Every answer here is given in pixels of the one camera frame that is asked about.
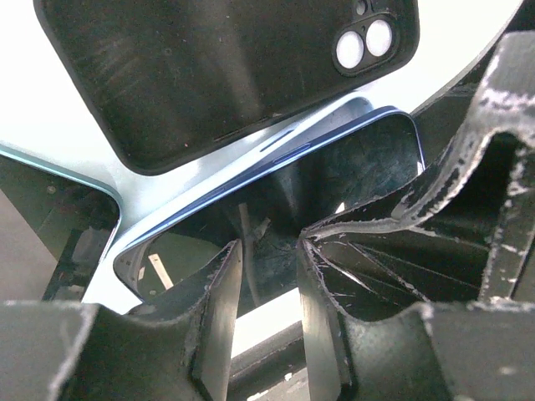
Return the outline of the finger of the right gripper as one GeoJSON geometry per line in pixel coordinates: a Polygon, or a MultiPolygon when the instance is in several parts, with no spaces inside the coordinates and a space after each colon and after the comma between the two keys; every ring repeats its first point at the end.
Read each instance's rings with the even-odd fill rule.
{"type": "Polygon", "coordinates": [[[496,47],[422,174],[309,227],[300,277],[340,303],[534,298],[534,36],[496,47]]]}

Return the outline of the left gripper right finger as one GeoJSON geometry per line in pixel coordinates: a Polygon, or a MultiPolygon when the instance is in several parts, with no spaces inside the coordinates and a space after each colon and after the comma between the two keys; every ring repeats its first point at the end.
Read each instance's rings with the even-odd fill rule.
{"type": "Polygon", "coordinates": [[[298,243],[313,400],[531,400],[534,306],[416,302],[396,311],[298,243]]]}

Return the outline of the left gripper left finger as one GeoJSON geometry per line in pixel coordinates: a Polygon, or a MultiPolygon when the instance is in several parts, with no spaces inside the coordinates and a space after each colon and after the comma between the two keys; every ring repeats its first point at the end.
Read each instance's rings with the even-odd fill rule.
{"type": "Polygon", "coordinates": [[[242,283],[242,243],[152,302],[1,305],[4,400],[223,400],[242,283]]]}

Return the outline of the blue-edged black phone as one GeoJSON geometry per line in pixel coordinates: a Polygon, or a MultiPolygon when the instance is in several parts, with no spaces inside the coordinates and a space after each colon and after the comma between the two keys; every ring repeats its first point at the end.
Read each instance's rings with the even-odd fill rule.
{"type": "Polygon", "coordinates": [[[115,258],[117,277],[149,302],[238,240],[245,314],[295,286],[305,226],[386,195],[425,167],[415,121],[393,107],[314,131],[148,230],[115,258]]]}

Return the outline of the black phone case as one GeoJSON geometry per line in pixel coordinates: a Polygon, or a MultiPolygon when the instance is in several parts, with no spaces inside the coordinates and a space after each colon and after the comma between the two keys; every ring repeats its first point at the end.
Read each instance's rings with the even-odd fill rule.
{"type": "Polygon", "coordinates": [[[415,1],[37,1],[119,159],[159,175],[407,64],[415,1]]]}

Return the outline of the light blue phone case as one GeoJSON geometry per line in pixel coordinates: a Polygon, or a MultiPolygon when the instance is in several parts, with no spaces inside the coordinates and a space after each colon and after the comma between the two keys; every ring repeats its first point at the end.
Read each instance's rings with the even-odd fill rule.
{"type": "Polygon", "coordinates": [[[193,160],[141,186],[141,199],[155,209],[121,226],[103,255],[82,301],[105,305],[124,313],[140,304],[139,298],[117,277],[115,258],[145,234],[153,234],[177,221],[178,212],[269,160],[375,110],[377,105],[354,91],[321,107],[313,107],[272,127],[261,129],[220,150],[193,160]]]}

